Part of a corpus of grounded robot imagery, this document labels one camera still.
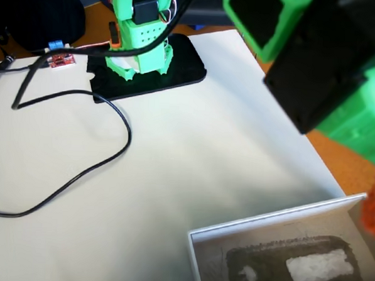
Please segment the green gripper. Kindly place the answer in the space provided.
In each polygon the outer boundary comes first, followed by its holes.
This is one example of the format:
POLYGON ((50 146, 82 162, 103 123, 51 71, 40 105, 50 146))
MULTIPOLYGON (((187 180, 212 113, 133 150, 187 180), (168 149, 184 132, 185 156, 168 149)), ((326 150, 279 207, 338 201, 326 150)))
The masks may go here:
POLYGON ((317 129, 375 165, 375 67, 364 76, 365 83, 317 129))

